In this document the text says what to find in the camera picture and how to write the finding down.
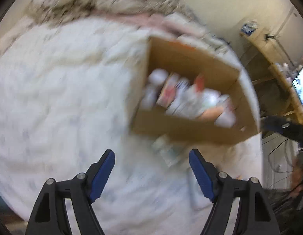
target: brown cardboard box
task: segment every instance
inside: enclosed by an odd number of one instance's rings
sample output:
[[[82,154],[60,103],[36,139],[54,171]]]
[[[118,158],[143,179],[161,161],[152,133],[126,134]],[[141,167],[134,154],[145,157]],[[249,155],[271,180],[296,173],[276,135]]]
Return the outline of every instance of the brown cardboard box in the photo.
[[[205,87],[229,94],[235,107],[237,122],[232,128],[221,128],[212,122],[189,120],[169,116],[154,108],[138,108],[133,121],[132,131],[138,134],[161,136],[167,134],[172,140],[187,142],[213,142],[236,144],[258,133],[250,106],[238,82],[239,71],[207,52],[169,42],[160,38],[150,38],[148,74],[156,68],[169,73],[176,72],[191,82],[202,73]]]

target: computer monitor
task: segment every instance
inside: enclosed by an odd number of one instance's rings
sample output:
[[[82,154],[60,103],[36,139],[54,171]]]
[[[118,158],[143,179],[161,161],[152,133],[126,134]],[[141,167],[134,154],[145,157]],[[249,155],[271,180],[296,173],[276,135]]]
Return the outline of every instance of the computer monitor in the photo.
[[[303,104],[303,68],[301,68],[300,72],[293,80],[293,86],[301,100],[301,103]]]

